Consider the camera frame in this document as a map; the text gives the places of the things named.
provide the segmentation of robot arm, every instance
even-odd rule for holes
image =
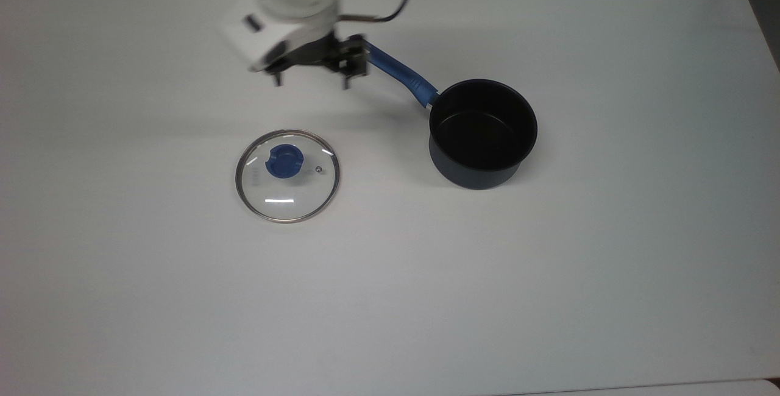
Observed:
[[[325,66],[348,80],[366,73],[366,47],[355,35],[339,41],[339,0],[239,0],[223,32],[251,71],[265,71],[281,85],[293,65]]]

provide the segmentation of table surface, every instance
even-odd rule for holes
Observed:
[[[346,24],[539,120],[453,186],[379,71],[250,74],[235,0],[0,0],[0,382],[12,394],[466,396],[780,375],[780,75],[747,0],[412,0]],[[385,13],[398,0],[344,0]],[[342,185],[236,194],[305,129]]]
[[[766,380],[709,384],[663,385],[577,391],[576,396],[778,396],[780,389]]]

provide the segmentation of black saucepan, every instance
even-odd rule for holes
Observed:
[[[468,189],[501,185],[534,148],[537,119],[521,94],[495,80],[458,82],[441,94],[370,43],[369,62],[406,85],[431,108],[428,149],[446,179]]]

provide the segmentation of pot lid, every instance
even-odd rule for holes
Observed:
[[[303,221],[323,210],[339,188],[339,160],[317,135],[275,130],[241,156],[236,188],[246,206],[265,219]]]

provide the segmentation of blue handle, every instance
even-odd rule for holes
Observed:
[[[438,96],[436,87],[432,86],[430,82],[427,82],[424,77],[413,71],[413,69],[385,54],[385,52],[377,49],[376,46],[368,43],[368,41],[366,41],[366,46],[368,47],[368,62],[406,85],[423,107],[433,103],[434,98]]]
[[[295,177],[303,166],[303,152],[294,144],[277,144],[271,149],[265,169],[277,179]]]

